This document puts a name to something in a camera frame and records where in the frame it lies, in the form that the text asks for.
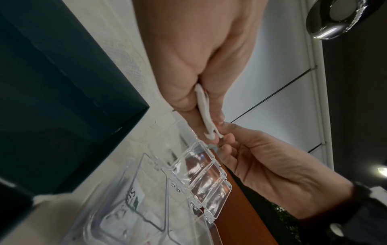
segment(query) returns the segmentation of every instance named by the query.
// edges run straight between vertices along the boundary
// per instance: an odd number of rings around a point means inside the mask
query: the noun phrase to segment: teal cardboard box
[[[0,233],[73,191],[148,109],[61,0],[0,0]]]

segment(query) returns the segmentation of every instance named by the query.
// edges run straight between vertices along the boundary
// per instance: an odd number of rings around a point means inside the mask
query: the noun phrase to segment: bright light spot
[[[321,34],[320,36],[317,36],[317,38],[323,38],[323,37],[325,37],[326,35],[329,35],[329,34],[331,34],[332,32],[334,32],[336,29],[337,29],[337,28],[332,28],[332,29],[330,29],[330,30],[324,32],[324,33]]]
[[[379,173],[387,177],[387,168],[378,168]]]

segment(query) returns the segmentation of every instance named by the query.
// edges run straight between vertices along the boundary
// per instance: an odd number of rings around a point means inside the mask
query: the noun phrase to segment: dark sleeve
[[[308,219],[300,220],[299,233],[302,243],[310,245],[358,244],[349,241],[347,238],[336,236],[330,230],[329,226],[332,223],[347,224],[343,227],[343,232],[346,233],[345,237],[348,237],[349,233],[357,234],[361,237],[365,236],[363,235],[364,230],[359,230],[360,227],[353,224],[353,219],[354,217],[359,216],[359,213],[362,213],[363,218],[365,214],[369,214],[368,211],[364,211],[364,208],[369,208],[365,205],[366,203],[370,203],[369,194],[370,190],[367,187],[359,183],[354,183],[354,189],[350,199],[327,212],[318,214]],[[382,207],[378,208],[380,208],[380,210],[373,209],[373,212],[385,211]],[[364,223],[364,225],[367,226],[367,229],[374,230],[374,227],[378,226],[381,222],[380,220],[375,220],[373,218],[374,215],[375,214],[369,216],[368,219],[374,220],[375,222]]]

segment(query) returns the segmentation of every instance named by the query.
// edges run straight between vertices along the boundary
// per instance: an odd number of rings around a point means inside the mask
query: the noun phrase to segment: small white tool
[[[204,125],[208,131],[208,134],[204,133],[204,135],[209,140],[215,139],[215,133],[218,134],[219,138],[223,138],[223,135],[219,133],[216,128],[214,122],[211,120],[210,116],[210,101],[208,100],[208,94],[205,92],[200,84],[195,85],[196,98],[198,101],[198,108],[200,115],[202,116]]]

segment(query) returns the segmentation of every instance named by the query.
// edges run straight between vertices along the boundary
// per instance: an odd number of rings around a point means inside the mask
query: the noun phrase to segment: hand
[[[244,185],[298,219],[320,214],[346,201],[353,184],[310,154],[262,131],[235,124],[218,126],[227,134],[218,156]]]
[[[208,140],[194,86],[208,92],[210,114],[222,122],[223,99],[250,59],[267,0],[134,0],[137,23],[165,100]]]

